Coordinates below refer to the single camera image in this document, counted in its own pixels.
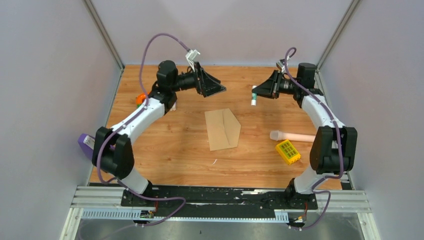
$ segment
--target yellow plastic object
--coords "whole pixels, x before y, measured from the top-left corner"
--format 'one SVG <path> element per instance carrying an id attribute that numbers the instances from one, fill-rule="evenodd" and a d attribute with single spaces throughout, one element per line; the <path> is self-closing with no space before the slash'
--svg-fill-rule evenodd
<path id="1" fill-rule="evenodd" d="M 293 146 L 293 144 L 288 139 L 277 144 L 275 149 L 288 165 L 301 159 L 301 154 L 296 150 L 295 146 Z"/>

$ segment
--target envelope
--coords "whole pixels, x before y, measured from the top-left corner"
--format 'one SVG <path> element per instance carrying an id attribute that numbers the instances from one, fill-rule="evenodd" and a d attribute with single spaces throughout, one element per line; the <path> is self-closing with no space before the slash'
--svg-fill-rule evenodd
<path id="1" fill-rule="evenodd" d="M 204 116 L 211 151 L 235 148 L 239 145 L 242 125 L 229 108 L 205 111 Z"/>

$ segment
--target orange object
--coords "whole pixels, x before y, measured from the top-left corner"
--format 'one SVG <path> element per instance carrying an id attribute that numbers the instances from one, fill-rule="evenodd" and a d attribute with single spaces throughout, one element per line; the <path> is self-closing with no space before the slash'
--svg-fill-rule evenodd
<path id="1" fill-rule="evenodd" d="M 146 95 L 144 93 L 138 95 L 138 97 L 135 98 L 135 104 L 137 104 L 137 108 L 142 105 L 145 99 Z"/>

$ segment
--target white label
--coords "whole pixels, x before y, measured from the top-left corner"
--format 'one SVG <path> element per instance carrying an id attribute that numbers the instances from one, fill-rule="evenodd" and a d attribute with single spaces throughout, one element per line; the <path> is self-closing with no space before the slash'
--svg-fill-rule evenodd
<path id="1" fill-rule="evenodd" d="M 89 148 L 91 148 L 92 150 L 94 150 L 94 138 L 92 138 L 91 136 L 87 135 L 84 138 L 84 144 L 87 145 Z"/>

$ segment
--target gray floor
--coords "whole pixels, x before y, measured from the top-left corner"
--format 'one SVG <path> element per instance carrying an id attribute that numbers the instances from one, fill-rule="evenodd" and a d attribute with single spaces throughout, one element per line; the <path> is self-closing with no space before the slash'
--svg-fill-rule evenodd
<path id="1" fill-rule="evenodd" d="M 311 224 L 317 213 L 308 213 Z M 113 231 L 132 224 L 129 220 L 84 219 L 80 236 L 99 240 Z M 167 221 L 146 228 L 130 227 L 108 240 L 363 240 L 355 213 L 326 213 L 314 228 L 305 231 L 288 229 L 284 223 L 185 222 Z"/>

